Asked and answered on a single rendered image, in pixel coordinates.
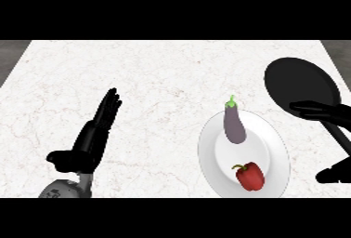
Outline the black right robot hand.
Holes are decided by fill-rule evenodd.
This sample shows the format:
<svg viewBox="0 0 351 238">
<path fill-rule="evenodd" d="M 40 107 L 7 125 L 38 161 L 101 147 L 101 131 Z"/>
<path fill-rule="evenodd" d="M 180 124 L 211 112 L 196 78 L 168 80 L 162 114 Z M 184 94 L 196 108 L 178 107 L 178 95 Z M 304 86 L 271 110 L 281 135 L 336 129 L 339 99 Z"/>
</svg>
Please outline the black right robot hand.
<svg viewBox="0 0 351 238">
<path fill-rule="evenodd" d="M 351 132 L 349 106 L 343 104 L 330 106 L 306 100 L 292 102 L 289 107 L 293 111 L 299 112 L 302 119 L 330 123 Z M 351 183 L 351 155 L 317 174 L 315 180 L 318 183 Z"/>
</svg>

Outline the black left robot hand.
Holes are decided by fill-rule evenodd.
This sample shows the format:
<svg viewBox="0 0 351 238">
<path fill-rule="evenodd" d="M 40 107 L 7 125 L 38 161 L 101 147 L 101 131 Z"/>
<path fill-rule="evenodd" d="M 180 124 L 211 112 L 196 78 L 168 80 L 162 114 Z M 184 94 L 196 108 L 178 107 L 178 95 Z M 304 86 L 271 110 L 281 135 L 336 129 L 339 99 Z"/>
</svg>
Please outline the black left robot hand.
<svg viewBox="0 0 351 238">
<path fill-rule="evenodd" d="M 53 151 L 47 161 L 59 172 L 91 174 L 100 164 L 107 144 L 107 134 L 122 101 L 112 88 L 101 99 L 94 117 L 87 121 L 69 151 Z"/>
</svg>

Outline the black frying pan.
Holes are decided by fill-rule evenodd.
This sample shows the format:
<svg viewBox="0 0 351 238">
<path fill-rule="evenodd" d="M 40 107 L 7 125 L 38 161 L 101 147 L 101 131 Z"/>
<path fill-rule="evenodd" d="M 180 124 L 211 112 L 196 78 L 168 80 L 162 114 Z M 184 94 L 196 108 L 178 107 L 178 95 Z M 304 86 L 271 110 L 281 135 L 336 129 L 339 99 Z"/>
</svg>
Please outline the black frying pan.
<svg viewBox="0 0 351 238">
<path fill-rule="evenodd" d="M 270 98 L 281 109 L 301 118 L 289 107 L 292 102 L 315 101 L 330 106 L 340 103 L 340 91 L 324 70 L 309 61 L 298 58 L 276 59 L 264 71 L 264 86 Z M 351 155 L 351 140 L 340 132 L 340 126 L 321 122 L 329 134 Z"/>
</svg>

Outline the white round plate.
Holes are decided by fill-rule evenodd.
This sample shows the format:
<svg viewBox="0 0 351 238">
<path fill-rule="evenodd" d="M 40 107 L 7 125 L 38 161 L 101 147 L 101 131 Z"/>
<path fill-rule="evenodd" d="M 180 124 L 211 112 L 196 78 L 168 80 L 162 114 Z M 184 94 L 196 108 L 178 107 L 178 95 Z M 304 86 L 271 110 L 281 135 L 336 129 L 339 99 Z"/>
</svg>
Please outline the white round plate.
<svg viewBox="0 0 351 238">
<path fill-rule="evenodd" d="M 206 121 L 197 155 L 206 182 L 222 197 L 280 197 L 289 181 L 289 156 L 274 127 L 253 112 L 239 111 L 246 140 L 234 144 L 224 134 L 224 112 Z M 247 191 L 236 178 L 233 165 L 253 162 L 264 176 L 258 191 Z"/>
</svg>

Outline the red bell pepper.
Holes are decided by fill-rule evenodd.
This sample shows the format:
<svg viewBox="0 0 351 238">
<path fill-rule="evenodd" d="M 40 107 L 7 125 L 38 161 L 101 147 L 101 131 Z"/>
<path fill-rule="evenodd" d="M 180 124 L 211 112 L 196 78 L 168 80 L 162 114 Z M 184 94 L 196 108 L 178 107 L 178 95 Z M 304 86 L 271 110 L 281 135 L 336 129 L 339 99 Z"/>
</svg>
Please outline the red bell pepper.
<svg viewBox="0 0 351 238">
<path fill-rule="evenodd" d="M 264 173 L 253 162 L 245 165 L 233 165 L 236 169 L 236 178 L 242 187 L 249 191 L 258 191 L 264 187 Z"/>
</svg>

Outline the purple eggplant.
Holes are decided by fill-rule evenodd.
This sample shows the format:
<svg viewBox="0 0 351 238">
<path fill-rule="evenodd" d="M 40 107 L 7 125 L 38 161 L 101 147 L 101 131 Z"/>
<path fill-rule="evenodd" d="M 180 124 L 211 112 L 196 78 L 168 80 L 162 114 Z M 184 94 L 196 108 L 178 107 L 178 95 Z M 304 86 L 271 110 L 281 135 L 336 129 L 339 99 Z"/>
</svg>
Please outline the purple eggplant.
<svg viewBox="0 0 351 238">
<path fill-rule="evenodd" d="M 246 133 L 239 116 L 237 103 L 233 97 L 224 104 L 224 134 L 231 143 L 243 143 L 246 139 Z"/>
</svg>

